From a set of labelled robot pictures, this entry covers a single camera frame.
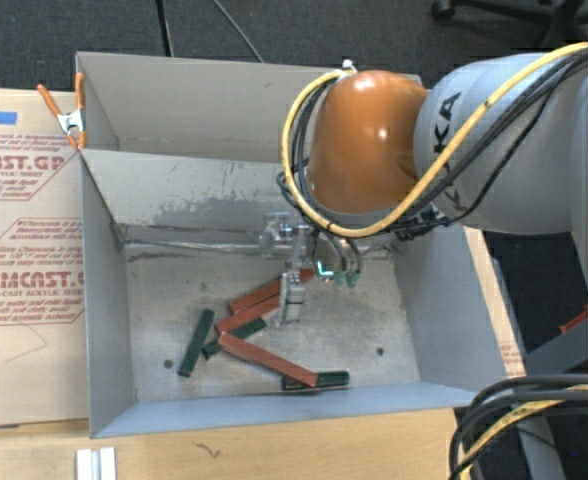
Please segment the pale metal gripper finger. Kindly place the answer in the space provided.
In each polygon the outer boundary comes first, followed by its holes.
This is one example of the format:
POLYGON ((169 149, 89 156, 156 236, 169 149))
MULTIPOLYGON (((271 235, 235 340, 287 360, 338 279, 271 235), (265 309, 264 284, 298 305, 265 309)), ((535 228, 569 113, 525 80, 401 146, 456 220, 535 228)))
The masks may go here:
POLYGON ((277 328, 283 327, 288 324, 288 317, 289 317, 288 291, 289 291, 289 273, 284 272, 281 274, 281 279, 280 279, 279 306, 272 317, 272 324, 277 328))
POLYGON ((298 322, 301 308, 305 299, 305 287, 301 275, 292 273, 289 275, 289 321, 298 322))

